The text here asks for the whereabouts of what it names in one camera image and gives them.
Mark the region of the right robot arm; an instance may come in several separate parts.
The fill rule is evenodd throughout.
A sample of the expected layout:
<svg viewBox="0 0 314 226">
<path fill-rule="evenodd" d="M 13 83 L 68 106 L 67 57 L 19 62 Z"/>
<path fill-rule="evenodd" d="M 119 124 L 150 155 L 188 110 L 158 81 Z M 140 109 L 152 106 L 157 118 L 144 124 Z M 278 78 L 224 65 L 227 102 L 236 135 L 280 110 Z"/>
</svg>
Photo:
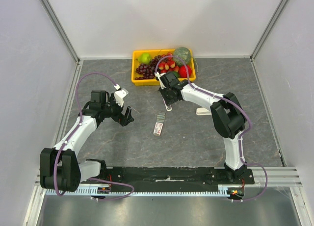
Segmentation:
<svg viewBox="0 0 314 226">
<path fill-rule="evenodd" d="M 160 83 L 158 89 L 166 106 L 179 100 L 192 102 L 211 112 L 214 128 L 224 140 L 226 159 L 223 178 L 229 183 L 242 179 L 247 167 L 243 155 L 245 124 L 252 122 L 240 106 L 233 93 L 217 94 L 205 90 L 188 79 L 179 81 L 174 72 L 156 73 Z"/>
</svg>

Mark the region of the white rectangular case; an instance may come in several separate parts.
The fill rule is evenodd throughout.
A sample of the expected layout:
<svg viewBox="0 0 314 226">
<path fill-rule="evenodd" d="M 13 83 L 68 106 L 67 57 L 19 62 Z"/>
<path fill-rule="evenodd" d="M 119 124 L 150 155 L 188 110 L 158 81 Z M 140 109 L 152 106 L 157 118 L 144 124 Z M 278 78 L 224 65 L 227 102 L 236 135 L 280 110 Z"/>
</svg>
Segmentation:
<svg viewBox="0 0 314 226">
<path fill-rule="evenodd" d="M 211 115 L 211 112 L 207 110 L 206 108 L 200 107 L 196 109 L 196 115 L 197 116 L 207 116 Z"/>
</svg>

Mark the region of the red white staple box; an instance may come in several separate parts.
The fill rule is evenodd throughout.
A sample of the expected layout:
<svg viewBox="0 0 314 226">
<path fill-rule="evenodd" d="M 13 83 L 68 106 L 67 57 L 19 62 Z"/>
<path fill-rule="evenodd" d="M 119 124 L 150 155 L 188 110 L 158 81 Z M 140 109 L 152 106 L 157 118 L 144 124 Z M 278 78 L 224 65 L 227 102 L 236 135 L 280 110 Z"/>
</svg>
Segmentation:
<svg viewBox="0 0 314 226">
<path fill-rule="evenodd" d="M 156 120 L 154 131 L 153 131 L 153 135 L 156 135 L 156 136 L 161 135 L 164 121 L 165 121 L 165 113 L 164 112 L 158 112 L 157 120 Z"/>
</svg>

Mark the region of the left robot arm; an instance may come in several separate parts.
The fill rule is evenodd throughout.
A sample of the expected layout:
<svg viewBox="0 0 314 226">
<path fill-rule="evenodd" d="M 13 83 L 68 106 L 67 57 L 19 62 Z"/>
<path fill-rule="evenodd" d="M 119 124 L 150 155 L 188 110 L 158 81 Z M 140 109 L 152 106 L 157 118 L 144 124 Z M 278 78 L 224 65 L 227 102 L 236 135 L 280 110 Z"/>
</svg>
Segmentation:
<svg viewBox="0 0 314 226">
<path fill-rule="evenodd" d="M 89 136 L 106 118 L 121 126 L 133 122 L 131 107 L 124 108 L 126 89 L 112 94 L 105 90 L 93 90 L 90 101 L 80 110 L 77 120 L 65 137 L 52 148 L 40 153 L 40 185 L 59 193 L 74 192 L 79 184 L 92 178 L 96 183 L 107 180 L 106 163 L 103 160 L 87 159 L 78 162 L 77 155 Z"/>
</svg>

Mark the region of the green white stapler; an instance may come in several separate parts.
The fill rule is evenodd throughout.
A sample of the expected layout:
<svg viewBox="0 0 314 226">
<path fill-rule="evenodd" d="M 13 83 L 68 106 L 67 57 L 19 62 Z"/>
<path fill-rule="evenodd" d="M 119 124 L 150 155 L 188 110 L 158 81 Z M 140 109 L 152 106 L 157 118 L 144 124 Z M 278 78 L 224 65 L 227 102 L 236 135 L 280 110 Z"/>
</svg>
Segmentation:
<svg viewBox="0 0 314 226">
<path fill-rule="evenodd" d="M 164 102 L 164 105 L 165 105 L 166 111 L 168 111 L 168 112 L 172 111 L 172 106 L 167 105 L 165 101 L 163 101 L 163 102 Z"/>
</svg>

